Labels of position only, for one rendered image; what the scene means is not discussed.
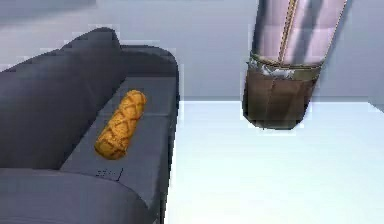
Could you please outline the orange bread loaf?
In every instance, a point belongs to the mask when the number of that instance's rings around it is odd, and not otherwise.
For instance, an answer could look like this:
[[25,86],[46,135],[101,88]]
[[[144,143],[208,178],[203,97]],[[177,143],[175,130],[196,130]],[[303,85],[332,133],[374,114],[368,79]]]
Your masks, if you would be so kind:
[[138,90],[126,93],[94,144],[100,156],[118,160],[126,155],[146,102],[146,96]]

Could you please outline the pink and brown hanging bag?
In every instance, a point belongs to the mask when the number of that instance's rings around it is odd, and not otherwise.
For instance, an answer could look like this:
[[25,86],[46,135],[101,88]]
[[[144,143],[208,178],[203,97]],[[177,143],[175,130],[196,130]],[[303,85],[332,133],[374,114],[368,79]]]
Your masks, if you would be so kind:
[[242,109],[254,126],[304,118],[348,0],[259,0]]

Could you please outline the dark grey sofa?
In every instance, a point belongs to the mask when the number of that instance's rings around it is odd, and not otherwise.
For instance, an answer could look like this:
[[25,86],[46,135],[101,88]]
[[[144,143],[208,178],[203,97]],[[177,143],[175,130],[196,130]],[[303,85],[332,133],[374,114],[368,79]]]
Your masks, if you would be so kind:
[[[94,144],[122,98],[147,99],[127,153]],[[0,72],[0,224],[165,224],[179,70],[102,27]]]

